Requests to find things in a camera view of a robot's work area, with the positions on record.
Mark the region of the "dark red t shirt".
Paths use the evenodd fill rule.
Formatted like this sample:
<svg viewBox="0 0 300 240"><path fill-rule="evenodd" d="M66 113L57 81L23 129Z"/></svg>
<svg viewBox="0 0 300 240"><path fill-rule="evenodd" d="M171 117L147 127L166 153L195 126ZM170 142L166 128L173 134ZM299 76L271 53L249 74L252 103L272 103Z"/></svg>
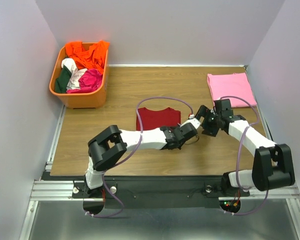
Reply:
<svg viewBox="0 0 300 240"><path fill-rule="evenodd" d="M181 112L167 107L162 110L138 109L144 131L160 127L175 127L181 123Z"/></svg>

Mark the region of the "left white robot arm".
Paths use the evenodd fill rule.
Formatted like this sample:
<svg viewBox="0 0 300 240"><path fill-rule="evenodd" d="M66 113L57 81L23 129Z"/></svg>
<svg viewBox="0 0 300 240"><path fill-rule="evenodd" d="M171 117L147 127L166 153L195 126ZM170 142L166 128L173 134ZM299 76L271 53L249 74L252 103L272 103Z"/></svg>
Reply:
<svg viewBox="0 0 300 240"><path fill-rule="evenodd" d="M119 164L120 158L137 150L180 149L188 140L197 135L190 123L177 127L162 126L146 131L128 131L111 125L88 142L88 169L85 173L84 191L90 197L101 193L102 176Z"/></svg>

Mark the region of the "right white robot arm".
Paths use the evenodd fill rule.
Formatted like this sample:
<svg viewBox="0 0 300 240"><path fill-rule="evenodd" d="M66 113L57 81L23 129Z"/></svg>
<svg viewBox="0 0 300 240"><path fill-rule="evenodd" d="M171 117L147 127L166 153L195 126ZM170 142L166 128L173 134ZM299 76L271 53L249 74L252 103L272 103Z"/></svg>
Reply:
<svg viewBox="0 0 300 240"><path fill-rule="evenodd" d="M246 148L253 156L251 170L226 172L220 182L221 192L232 195L239 189L257 188L269 191L295 184L291 149L287 144L277 144L256 131L241 115L229 107L208 109L202 105L189 120L195 128L202 127L203 134L214 137L222 130L239 141L239 148Z"/></svg>

